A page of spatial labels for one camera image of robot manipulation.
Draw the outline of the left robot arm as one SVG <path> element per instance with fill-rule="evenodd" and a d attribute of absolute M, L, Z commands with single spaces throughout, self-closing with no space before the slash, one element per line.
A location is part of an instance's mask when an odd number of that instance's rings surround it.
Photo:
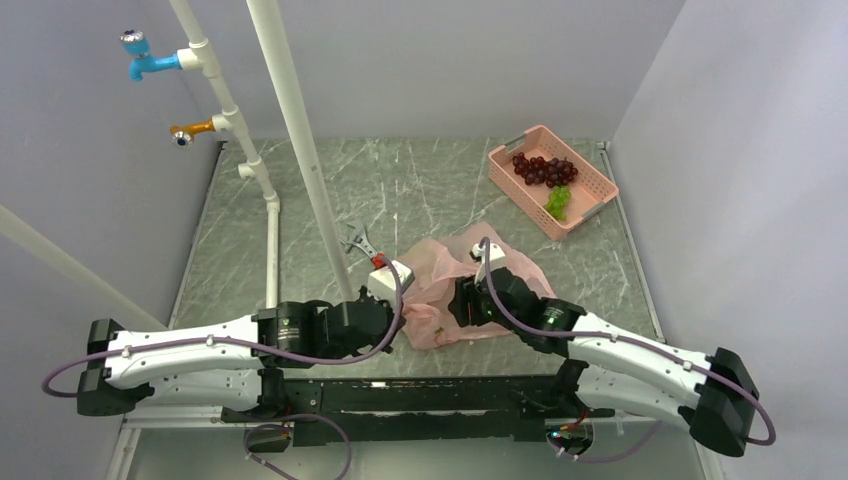
<path fill-rule="evenodd" d="M 354 301 L 282 302 L 204 327 L 160 332 L 94 321 L 75 394 L 78 414 L 122 415 L 137 405 L 210 403 L 264 420 L 288 408 L 283 370 L 345 365 L 368 351 L 391 352 L 406 320 L 367 289 Z"/>

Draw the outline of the green fake grapes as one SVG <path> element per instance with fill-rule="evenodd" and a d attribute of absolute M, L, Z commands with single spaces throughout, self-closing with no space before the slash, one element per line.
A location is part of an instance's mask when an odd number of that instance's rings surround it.
<path fill-rule="evenodd" d="M 555 220 L 565 221 L 570 200 L 570 188 L 567 185 L 557 185 L 550 190 L 544 209 Z"/>

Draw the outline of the pink plastic bag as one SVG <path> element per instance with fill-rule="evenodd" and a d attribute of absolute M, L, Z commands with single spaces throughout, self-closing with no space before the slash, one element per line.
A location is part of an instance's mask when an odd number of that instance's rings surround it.
<path fill-rule="evenodd" d="M 478 264 L 472 260 L 470 251 L 484 237 L 501 247 L 506 267 L 524 280 L 531 291 L 539 296 L 555 295 L 542 269 L 507 244 L 487 222 L 477 223 L 460 235 L 425 238 L 399 258 L 415 277 L 403 295 L 402 313 L 406 320 L 403 332 L 414 349 L 431 350 L 460 341 L 497 338 L 510 333 L 496 323 L 461 327 L 448 309 L 455 295 L 455 282 L 476 275 Z"/>

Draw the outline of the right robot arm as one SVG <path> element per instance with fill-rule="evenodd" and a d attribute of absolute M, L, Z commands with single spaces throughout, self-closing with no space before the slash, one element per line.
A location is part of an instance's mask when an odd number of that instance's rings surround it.
<path fill-rule="evenodd" d="M 736 352 L 689 351 L 636 335 L 531 291 L 505 267 L 454 286 L 448 310 L 461 326 L 497 324 L 534 350 L 562 357 L 550 391 L 560 413 L 610 409 L 653 418 L 728 457 L 756 444 L 751 428 L 762 410 L 759 391 Z"/>

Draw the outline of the purple fake grapes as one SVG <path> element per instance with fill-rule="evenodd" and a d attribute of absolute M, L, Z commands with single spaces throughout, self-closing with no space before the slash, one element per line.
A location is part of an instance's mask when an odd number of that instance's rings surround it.
<path fill-rule="evenodd" d="M 550 189 L 557 185 L 568 185 L 579 175 L 578 168 L 571 161 L 557 157 L 546 160 L 542 156 L 527 156 L 519 152 L 511 157 L 511 164 L 514 173 L 523 178 L 527 185 L 545 184 Z"/>

